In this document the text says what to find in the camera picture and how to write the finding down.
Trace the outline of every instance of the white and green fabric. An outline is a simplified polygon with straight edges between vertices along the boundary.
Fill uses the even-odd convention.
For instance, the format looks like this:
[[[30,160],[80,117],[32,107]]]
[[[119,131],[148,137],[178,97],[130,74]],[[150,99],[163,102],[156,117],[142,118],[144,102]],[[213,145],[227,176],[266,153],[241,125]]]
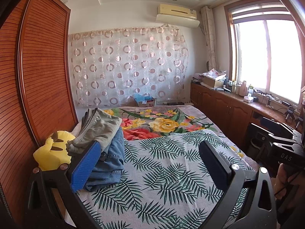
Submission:
[[[125,142],[121,182],[95,192],[79,191],[104,229],[197,229],[222,196],[202,162],[198,145],[208,140],[219,154],[251,167],[211,130]],[[243,189],[228,223],[240,210]],[[73,224],[69,215],[66,221]]]

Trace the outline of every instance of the trash can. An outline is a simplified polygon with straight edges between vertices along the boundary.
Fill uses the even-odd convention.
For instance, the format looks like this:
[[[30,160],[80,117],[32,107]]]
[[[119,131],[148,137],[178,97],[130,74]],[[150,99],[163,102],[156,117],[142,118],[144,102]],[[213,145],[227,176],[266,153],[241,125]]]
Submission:
[[[253,160],[255,160],[262,145],[263,145],[263,142],[257,140],[256,138],[251,139],[250,145],[249,145],[247,153],[246,153],[247,156],[252,158]]]

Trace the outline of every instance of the hand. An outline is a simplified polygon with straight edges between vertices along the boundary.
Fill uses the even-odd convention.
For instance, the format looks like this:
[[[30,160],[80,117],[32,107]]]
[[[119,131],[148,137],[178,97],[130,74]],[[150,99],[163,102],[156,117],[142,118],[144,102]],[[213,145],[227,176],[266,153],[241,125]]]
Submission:
[[[287,173],[284,169],[284,164],[280,164],[278,174],[276,176],[275,185],[273,186],[274,193],[277,193],[280,189],[282,189],[284,186],[287,185],[288,182],[290,182],[298,173],[295,173],[294,175],[287,178]],[[305,172],[302,171],[296,178],[291,182],[292,185],[300,185],[300,188],[298,189],[297,193],[295,194],[295,198],[292,200],[292,202],[289,204],[288,207],[294,207],[299,198],[304,194],[305,191]],[[279,192],[275,197],[277,199],[282,199],[286,195],[286,189],[283,189],[281,192]]]

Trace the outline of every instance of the folded blue jeans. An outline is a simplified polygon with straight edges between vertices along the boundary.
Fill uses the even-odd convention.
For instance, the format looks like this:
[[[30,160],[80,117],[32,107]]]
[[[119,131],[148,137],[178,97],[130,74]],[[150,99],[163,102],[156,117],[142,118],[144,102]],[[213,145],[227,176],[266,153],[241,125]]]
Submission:
[[[92,192],[111,184],[119,183],[124,170],[124,137],[121,127],[116,132],[109,147],[105,148],[91,172],[84,189]]]

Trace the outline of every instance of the wall-mounted air conditioner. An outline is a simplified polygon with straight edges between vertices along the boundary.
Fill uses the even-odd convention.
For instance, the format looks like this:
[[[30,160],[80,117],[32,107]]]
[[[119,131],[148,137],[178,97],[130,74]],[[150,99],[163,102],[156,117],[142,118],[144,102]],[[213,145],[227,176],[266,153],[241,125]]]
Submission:
[[[195,10],[174,5],[160,4],[156,22],[174,24],[178,26],[196,28],[200,21],[197,20]]]

